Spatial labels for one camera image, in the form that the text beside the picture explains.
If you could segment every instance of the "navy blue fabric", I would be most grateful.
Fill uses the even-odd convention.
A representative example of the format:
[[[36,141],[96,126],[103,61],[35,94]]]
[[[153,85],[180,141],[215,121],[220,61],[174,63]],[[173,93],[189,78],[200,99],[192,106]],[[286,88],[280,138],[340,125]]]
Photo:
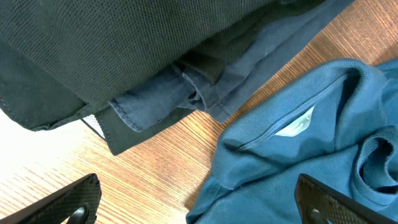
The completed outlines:
[[[111,105],[135,131],[155,124],[176,106],[206,111],[224,122],[351,2],[326,0],[300,16],[266,25],[245,53],[224,68],[215,85],[192,69],[180,71],[171,65]]]
[[[313,106],[306,130],[275,135]],[[398,220],[397,111],[398,60],[313,69],[224,131],[187,222],[301,223],[299,174]]]

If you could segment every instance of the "wooden table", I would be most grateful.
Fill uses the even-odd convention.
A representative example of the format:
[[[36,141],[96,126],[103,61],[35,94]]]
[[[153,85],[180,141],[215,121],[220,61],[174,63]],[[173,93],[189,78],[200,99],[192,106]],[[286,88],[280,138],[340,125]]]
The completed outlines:
[[[341,57],[372,65],[398,57],[398,0],[352,3],[227,123],[303,72]],[[0,218],[94,172],[103,191],[97,223],[184,223],[226,127],[196,111],[114,157],[81,121],[33,133],[0,113],[0,125]]]

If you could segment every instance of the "white tag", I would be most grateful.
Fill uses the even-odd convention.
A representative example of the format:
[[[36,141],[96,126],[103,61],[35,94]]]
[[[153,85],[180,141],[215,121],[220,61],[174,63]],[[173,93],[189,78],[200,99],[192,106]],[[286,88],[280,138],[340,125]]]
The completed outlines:
[[[310,126],[312,111],[314,107],[315,106],[311,107],[307,112],[305,112],[295,121],[291,122],[291,124],[286,126],[284,129],[278,131],[275,135],[294,137],[305,131]]]

